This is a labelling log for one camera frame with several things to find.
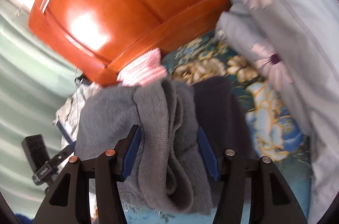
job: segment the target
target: light blue pillowcase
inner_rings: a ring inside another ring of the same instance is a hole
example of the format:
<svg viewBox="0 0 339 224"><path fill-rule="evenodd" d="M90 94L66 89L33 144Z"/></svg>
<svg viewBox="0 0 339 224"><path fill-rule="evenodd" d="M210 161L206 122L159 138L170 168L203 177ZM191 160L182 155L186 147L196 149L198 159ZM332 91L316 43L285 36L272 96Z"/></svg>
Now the light blue pillowcase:
<svg viewBox="0 0 339 224"><path fill-rule="evenodd" d="M216 26L216 33L220 39L230 45L236 52L243 55L252 65L260 59L260 56L251 49L255 44L271 45L260 29L257 28L250 15L244 15L240 10L241 5L235 4L230 12L224 12ZM290 114L296 119L301 131L309 135L311 131L310 121L306 106L295 89L294 84L282 81L280 95L289 109Z"/></svg>
<svg viewBox="0 0 339 224"><path fill-rule="evenodd" d="M302 107L310 121L314 171L308 221L311 224L316 223L339 190L339 2L232 2L245 6L242 14L246 14L247 9L257 24L258 31L263 32L273 44L277 55L287 67L296 96L304 104ZM234 17L228 16L226 19L228 23L235 21ZM284 102L295 115L283 88L281 90Z"/></svg>

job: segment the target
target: blue fabric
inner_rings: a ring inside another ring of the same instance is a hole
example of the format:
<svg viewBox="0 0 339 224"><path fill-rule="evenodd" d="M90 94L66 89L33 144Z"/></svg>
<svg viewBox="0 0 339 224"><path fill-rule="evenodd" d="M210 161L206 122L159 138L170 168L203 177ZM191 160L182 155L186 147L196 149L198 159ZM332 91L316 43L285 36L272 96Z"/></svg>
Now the blue fabric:
<svg viewBox="0 0 339 224"><path fill-rule="evenodd" d="M32 224L33 222L33 219L23 216L22 214L16 214L15 216L21 222L21 224Z"/></svg>

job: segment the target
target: blue gripper pad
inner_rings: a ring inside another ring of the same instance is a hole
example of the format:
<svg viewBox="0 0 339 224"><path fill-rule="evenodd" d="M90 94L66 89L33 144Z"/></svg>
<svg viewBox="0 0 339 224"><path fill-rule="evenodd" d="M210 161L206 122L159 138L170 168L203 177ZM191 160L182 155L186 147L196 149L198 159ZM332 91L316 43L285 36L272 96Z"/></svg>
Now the blue gripper pad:
<svg viewBox="0 0 339 224"><path fill-rule="evenodd" d="M220 178L220 172L218 170L218 160L202 127L198 129L198 141L202 154L204 156L208 172L215 181L218 181Z"/></svg>
<svg viewBox="0 0 339 224"><path fill-rule="evenodd" d="M125 153L123 162L122 162L122 173L121 177L123 180L126 180L128 176L130 176L132 172L132 168L134 165L135 158L137 157L137 153L139 150L139 146L141 143L141 129L137 126L136 131L133 135L133 138L127 148Z"/></svg>

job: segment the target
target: orange wooden furniture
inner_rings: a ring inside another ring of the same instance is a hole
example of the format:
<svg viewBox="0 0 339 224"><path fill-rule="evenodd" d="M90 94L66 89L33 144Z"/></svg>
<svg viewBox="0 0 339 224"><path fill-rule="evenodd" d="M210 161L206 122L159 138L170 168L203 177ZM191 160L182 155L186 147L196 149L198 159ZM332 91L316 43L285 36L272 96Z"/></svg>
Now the orange wooden furniture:
<svg viewBox="0 0 339 224"><path fill-rule="evenodd" d="M212 30L229 0L35 0L35 35L103 86L159 47L165 55Z"/></svg>

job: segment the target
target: purple flower center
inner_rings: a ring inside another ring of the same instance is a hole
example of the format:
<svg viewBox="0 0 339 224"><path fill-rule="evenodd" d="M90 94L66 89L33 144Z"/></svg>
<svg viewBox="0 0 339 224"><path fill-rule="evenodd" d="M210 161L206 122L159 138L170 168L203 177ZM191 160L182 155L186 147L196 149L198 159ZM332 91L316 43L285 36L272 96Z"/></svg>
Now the purple flower center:
<svg viewBox="0 0 339 224"><path fill-rule="evenodd" d="M277 63L280 63L281 62L281 60L280 60L280 58L279 58L279 56L278 56L278 54L273 54L272 56L271 56L271 63L272 64L277 64Z"/></svg>

